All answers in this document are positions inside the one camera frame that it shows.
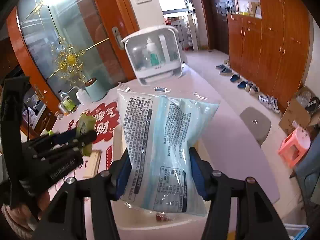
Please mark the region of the clear bottle with green label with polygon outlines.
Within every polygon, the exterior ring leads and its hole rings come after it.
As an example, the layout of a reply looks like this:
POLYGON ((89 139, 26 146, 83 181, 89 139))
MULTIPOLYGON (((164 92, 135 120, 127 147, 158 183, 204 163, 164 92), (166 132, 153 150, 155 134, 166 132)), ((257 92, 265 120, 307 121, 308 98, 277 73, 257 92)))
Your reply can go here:
POLYGON ((68 112, 73 112, 76 110, 76 104, 72 100, 72 98, 69 96, 68 93, 63 92, 62 90, 59 90, 59 95, 61 98, 61 103, 63 104, 63 106, 68 112))

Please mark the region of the red candy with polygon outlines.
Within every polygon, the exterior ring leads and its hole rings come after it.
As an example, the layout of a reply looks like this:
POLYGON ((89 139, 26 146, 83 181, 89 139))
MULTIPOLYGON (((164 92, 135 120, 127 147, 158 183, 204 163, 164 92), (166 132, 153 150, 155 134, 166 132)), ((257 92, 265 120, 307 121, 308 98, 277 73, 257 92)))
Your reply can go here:
POLYGON ((172 221, 172 218, 163 212, 156 213, 156 221, 157 222, 169 222, 172 221))

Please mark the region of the pink printed tablecloth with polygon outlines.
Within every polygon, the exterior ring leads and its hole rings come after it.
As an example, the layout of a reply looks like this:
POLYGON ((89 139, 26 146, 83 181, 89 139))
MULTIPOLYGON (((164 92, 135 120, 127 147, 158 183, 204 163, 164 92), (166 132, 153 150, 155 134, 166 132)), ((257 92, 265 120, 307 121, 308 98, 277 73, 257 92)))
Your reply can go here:
MULTIPOLYGON (((270 165, 252 133, 230 105, 197 72, 186 66, 180 78, 171 77, 153 86, 141 86, 137 80, 129 81, 125 85, 144 93, 154 91, 154 87, 163 87, 172 94, 181 92, 183 96, 179 97, 182 98, 197 93, 212 102, 220 101, 219 109, 199 140, 197 150, 200 157, 210 162, 213 169, 220 170, 230 178, 241 180, 247 177, 255 178, 272 204, 280 199, 270 165)), ((116 100, 117 87, 112 88, 103 100, 91 105, 79 105, 74 113, 57 119, 52 131, 64 132, 70 127, 74 128, 83 112, 91 112, 100 104, 103 104, 103 110, 106 106, 115 107, 117 104, 113 102, 116 100)), ((112 145, 113 135, 110 140, 105 141, 103 137, 103 140, 93 145, 94 149, 103 152, 99 172, 106 169, 107 163, 109 165, 112 160, 119 159, 115 150, 112 149, 112 153, 107 151, 112 145)), ((130 209, 122 201, 112 202, 112 208, 121 239, 201 239, 206 222, 206 217, 192 215, 182 215, 172 221, 157 222, 154 213, 130 209)))

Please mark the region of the green small snack packet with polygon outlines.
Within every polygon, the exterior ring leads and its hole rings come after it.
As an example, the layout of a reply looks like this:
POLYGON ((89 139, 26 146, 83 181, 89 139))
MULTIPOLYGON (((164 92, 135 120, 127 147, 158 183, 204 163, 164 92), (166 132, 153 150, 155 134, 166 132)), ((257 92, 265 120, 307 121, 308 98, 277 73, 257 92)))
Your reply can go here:
POLYGON ((48 152, 48 157, 62 159, 63 157, 74 156, 82 159, 83 156, 90 156, 92 143, 97 138, 94 126, 95 118, 90 115, 80 115, 76 128, 53 135, 55 141, 52 149, 48 152))

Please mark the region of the pink plastic stool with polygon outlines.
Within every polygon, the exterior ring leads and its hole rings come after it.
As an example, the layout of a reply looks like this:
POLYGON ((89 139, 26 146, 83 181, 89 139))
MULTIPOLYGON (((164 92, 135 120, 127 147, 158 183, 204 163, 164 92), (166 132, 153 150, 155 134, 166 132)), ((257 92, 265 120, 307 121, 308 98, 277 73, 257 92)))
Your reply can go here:
POLYGON ((297 127, 280 145, 278 154, 289 168, 293 168, 306 155, 311 146, 309 134, 302 127, 297 127))

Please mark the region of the white cosmetics organizer box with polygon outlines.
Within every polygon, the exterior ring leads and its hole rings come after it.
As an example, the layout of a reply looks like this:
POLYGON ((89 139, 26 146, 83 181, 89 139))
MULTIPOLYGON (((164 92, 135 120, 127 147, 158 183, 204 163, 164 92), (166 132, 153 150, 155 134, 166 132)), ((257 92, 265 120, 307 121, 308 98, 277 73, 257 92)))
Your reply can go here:
POLYGON ((178 30, 170 25, 140 29, 121 40, 138 82, 150 86, 183 74, 187 62, 178 40, 178 30))

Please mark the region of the teal canister with brown lid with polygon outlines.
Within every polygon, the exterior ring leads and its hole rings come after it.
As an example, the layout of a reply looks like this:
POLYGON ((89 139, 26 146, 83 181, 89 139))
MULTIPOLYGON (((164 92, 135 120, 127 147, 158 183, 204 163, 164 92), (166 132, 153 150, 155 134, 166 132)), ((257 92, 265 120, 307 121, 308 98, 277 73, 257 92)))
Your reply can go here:
POLYGON ((85 82, 85 89, 92 101, 100 101, 107 94, 105 87, 95 77, 85 82))

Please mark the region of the large light blue snack bag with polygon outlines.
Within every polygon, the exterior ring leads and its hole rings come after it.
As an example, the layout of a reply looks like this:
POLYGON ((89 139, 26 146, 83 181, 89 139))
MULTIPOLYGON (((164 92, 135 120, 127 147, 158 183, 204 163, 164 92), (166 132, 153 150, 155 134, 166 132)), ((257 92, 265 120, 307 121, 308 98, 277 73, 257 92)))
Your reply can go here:
POLYGON ((150 211, 206 215, 192 178, 189 149, 219 103, 191 93, 143 92, 123 83, 117 93, 132 167, 121 199, 150 211))

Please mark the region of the wooden cabinet wall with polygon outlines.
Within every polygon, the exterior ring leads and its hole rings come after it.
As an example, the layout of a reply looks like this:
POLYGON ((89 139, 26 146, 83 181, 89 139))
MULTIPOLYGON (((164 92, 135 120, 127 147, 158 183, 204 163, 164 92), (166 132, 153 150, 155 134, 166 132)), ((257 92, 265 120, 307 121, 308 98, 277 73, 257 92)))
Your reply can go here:
POLYGON ((310 48, 309 11, 302 0, 259 0, 261 18, 230 13, 231 68, 278 100, 285 112, 303 82, 310 48))

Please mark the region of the white squeeze wash bottle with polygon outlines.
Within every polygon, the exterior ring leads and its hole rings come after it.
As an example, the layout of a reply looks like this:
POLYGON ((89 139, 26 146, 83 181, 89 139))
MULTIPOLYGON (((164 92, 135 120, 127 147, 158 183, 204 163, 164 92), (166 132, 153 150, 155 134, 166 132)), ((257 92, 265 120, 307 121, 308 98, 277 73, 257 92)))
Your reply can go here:
POLYGON ((92 100, 89 94, 86 92, 86 90, 79 88, 78 86, 72 87, 68 91, 68 94, 71 96, 72 99, 76 99, 81 105, 92 104, 92 100))

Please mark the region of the cardboard box on floor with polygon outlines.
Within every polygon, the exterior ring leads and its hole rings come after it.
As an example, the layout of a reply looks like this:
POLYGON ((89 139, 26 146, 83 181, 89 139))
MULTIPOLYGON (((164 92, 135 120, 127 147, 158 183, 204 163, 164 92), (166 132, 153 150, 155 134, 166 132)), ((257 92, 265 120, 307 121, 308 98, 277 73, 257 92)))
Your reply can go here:
POLYGON ((309 87, 302 87, 290 100, 279 126, 287 135, 298 126, 312 132, 319 126, 319 97, 309 87))

